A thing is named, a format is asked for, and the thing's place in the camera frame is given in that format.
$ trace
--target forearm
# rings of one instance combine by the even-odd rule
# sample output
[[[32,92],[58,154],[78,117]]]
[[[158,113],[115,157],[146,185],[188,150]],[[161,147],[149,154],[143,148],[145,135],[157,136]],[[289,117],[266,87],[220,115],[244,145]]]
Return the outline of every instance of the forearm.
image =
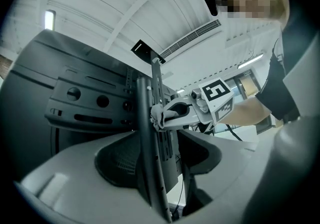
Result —
[[[234,105],[234,109],[220,123],[235,126],[251,126],[271,114],[256,97],[248,98]]]

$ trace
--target gray cloth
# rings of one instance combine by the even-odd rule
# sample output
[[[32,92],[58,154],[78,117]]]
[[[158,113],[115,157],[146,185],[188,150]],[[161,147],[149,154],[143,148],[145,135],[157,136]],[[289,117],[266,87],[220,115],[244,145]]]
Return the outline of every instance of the gray cloth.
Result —
[[[160,132],[165,127],[165,120],[167,118],[177,117],[178,113],[172,110],[164,110],[162,104],[157,104],[151,108],[151,118],[153,127]]]

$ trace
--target shirt sleeve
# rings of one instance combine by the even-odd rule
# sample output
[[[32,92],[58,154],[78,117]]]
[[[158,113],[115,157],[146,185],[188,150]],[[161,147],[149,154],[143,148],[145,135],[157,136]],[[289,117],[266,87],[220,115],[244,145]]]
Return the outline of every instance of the shirt sleeve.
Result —
[[[295,102],[283,82],[284,77],[284,68],[273,54],[265,84],[260,92],[255,95],[278,120],[283,119],[295,107]]]

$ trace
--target person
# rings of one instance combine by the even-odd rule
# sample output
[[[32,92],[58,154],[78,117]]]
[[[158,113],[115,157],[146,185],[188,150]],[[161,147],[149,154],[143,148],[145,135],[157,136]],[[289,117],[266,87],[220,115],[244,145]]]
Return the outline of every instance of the person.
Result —
[[[282,29],[283,61],[273,47],[266,82],[255,97],[235,104],[221,120],[228,125],[255,125],[270,114],[278,120],[293,121],[299,111],[283,79],[307,50],[317,30],[297,0],[215,0],[218,9],[244,18],[279,21]]]

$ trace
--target cloth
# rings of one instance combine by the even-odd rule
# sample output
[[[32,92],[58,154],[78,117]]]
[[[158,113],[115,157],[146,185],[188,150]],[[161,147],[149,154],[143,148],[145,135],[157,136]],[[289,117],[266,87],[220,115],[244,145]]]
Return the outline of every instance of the cloth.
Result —
[[[172,110],[164,110],[162,104],[156,104],[151,108],[151,118],[153,127],[157,132],[165,127],[165,120],[168,118],[177,117],[178,113]]]
[[[305,53],[317,28],[309,20],[297,0],[289,0],[289,8],[289,19],[282,32],[283,66],[272,53],[266,82],[261,91],[256,94],[256,98],[278,120],[293,121],[300,114],[283,79]]]

